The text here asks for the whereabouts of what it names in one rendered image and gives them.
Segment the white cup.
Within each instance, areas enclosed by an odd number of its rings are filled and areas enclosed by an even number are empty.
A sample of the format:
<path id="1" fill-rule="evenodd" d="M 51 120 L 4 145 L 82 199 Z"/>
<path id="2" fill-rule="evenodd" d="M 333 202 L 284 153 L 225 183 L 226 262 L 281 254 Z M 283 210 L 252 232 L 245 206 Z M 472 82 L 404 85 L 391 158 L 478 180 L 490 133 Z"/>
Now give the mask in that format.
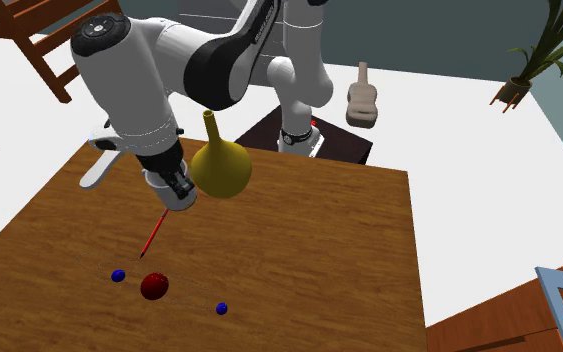
<path id="1" fill-rule="evenodd" d="M 155 191 L 160 200 L 164 203 L 165 207 L 171 211 L 182 211 L 189 208 L 194 204 L 197 198 L 197 190 L 194 183 L 190 179 L 187 163 L 182 160 L 180 169 L 184 173 L 181 175 L 179 172 L 174 174 L 177 183 L 186 188 L 185 197 L 180 199 L 177 193 L 169 186 L 169 184 L 160 176 L 159 173 L 151 172 L 146 169 L 142 170 L 142 175 L 146 183 Z"/>

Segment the yellow long-necked vase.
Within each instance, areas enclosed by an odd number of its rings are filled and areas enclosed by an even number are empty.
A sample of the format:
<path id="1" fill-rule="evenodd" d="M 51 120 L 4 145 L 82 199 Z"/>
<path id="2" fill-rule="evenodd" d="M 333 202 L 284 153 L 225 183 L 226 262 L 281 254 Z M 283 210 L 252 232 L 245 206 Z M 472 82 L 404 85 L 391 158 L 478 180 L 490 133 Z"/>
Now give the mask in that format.
<path id="1" fill-rule="evenodd" d="M 201 147 L 189 163 L 195 185 L 215 198 L 231 198 L 241 193 L 250 181 L 252 163 L 247 150 L 224 140 L 219 133 L 215 114 L 203 112 L 208 143 Z"/>

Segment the red pencil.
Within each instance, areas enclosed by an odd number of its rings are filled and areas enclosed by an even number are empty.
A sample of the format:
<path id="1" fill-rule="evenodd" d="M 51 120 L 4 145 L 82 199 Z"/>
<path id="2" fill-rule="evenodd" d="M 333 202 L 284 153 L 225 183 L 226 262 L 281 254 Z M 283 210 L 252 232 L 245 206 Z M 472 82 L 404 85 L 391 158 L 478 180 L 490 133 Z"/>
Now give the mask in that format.
<path id="1" fill-rule="evenodd" d="M 144 245 L 144 247 L 143 247 L 143 249 L 140 253 L 140 257 L 139 257 L 140 259 L 142 259 L 145 256 L 146 252 L 148 251 L 151 243 L 153 242 L 154 238 L 156 237 L 158 230 L 162 226 L 162 223 L 164 222 L 164 220 L 165 220 L 165 218 L 166 218 L 166 216 L 169 212 L 170 212 L 170 209 L 168 209 L 168 208 L 166 208 L 163 211 L 162 215 L 160 216 L 158 222 L 156 223 L 156 225 L 155 225 L 153 231 L 151 232 L 151 234 L 149 235 L 149 237 L 148 237 L 148 239 L 147 239 L 147 241 L 146 241 L 146 243 L 145 243 L 145 245 Z"/>

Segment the red and blue orbit model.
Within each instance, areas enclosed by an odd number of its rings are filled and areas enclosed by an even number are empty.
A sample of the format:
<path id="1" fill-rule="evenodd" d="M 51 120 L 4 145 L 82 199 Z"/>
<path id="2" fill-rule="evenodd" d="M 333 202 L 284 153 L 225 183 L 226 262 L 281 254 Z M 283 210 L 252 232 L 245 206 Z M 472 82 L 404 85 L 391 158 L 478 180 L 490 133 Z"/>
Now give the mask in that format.
<path id="1" fill-rule="evenodd" d="M 142 260 L 85 252 L 76 257 L 76 262 L 98 279 L 132 290 L 148 301 L 166 301 L 180 308 L 219 316 L 229 312 L 227 301 L 209 287 Z"/>

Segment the wooden table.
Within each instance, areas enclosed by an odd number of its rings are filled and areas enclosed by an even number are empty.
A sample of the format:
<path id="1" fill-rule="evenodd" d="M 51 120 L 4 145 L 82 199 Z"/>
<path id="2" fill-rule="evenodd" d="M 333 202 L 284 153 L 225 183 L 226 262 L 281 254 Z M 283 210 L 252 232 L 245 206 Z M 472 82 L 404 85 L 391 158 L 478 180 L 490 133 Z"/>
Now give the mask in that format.
<path id="1" fill-rule="evenodd" d="M 93 190 L 83 146 L 0 232 L 0 352 L 427 352 L 408 178 L 254 150 L 248 187 L 163 213 L 137 160 Z M 86 272 L 107 253 L 167 269 L 229 312 L 148 301 Z"/>

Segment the wooden chair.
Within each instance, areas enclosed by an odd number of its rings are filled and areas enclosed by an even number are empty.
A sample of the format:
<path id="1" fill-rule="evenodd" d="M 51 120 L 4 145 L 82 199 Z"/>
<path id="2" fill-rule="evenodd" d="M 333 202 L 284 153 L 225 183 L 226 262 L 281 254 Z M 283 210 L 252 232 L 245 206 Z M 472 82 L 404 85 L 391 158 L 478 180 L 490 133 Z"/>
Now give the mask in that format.
<path id="1" fill-rule="evenodd" d="M 15 42 L 51 92 L 64 104 L 71 101 L 66 85 L 79 75 L 79 71 L 76 66 L 71 66 L 57 75 L 46 63 L 44 56 L 69 40 L 75 29 L 88 18 L 109 12 L 121 13 L 119 1 L 101 0 L 96 7 L 39 41 L 32 42 L 30 37 L 93 1 L 13 0 L 7 3 L 0 0 L 0 38 Z"/>

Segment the dark robot stand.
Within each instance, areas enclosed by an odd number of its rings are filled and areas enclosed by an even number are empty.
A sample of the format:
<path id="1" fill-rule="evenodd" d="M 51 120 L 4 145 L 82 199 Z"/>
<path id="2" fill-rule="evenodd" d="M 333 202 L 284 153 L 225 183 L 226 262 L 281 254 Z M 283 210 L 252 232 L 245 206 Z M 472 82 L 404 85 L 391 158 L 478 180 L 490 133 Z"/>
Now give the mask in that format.
<path id="1" fill-rule="evenodd" d="M 318 117 L 312 116 L 311 119 L 324 137 L 317 158 L 366 164 L 373 145 L 371 141 Z M 277 151 L 281 122 L 281 107 L 277 106 L 235 142 L 243 147 Z"/>

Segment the beige guitar-shaped figure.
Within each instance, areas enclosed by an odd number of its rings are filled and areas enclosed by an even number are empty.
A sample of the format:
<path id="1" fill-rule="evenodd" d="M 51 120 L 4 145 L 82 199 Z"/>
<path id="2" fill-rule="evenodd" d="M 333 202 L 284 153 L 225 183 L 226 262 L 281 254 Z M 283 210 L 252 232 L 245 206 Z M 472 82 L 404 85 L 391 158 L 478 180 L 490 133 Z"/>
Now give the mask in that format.
<path id="1" fill-rule="evenodd" d="M 368 82 L 368 65 L 358 63 L 357 81 L 349 86 L 347 92 L 346 121 L 350 126 L 373 128 L 378 118 L 376 106 L 377 89 Z"/>

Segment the brown wooden cabinet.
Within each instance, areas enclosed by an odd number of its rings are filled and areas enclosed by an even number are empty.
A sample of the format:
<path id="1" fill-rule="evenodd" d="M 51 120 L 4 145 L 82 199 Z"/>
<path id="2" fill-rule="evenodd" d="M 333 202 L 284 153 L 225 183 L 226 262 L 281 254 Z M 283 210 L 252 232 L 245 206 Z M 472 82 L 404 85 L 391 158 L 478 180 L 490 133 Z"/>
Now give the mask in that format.
<path id="1" fill-rule="evenodd" d="M 426 336 L 428 352 L 563 352 L 538 279 L 429 326 Z"/>

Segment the potted green plant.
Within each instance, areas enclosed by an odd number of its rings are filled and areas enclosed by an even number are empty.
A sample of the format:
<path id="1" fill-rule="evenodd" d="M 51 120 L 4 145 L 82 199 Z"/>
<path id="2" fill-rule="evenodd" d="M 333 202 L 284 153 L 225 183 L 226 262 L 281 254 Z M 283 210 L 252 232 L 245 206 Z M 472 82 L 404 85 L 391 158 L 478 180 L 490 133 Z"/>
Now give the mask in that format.
<path id="1" fill-rule="evenodd" d="M 563 76 L 563 0 L 546 1 L 549 13 L 537 44 L 530 51 L 520 47 L 509 49 L 510 53 L 523 54 L 526 64 L 519 75 L 510 77 L 500 87 L 490 102 L 505 103 L 503 113 L 515 109 L 531 90 L 532 79 L 550 66 L 556 66 Z"/>

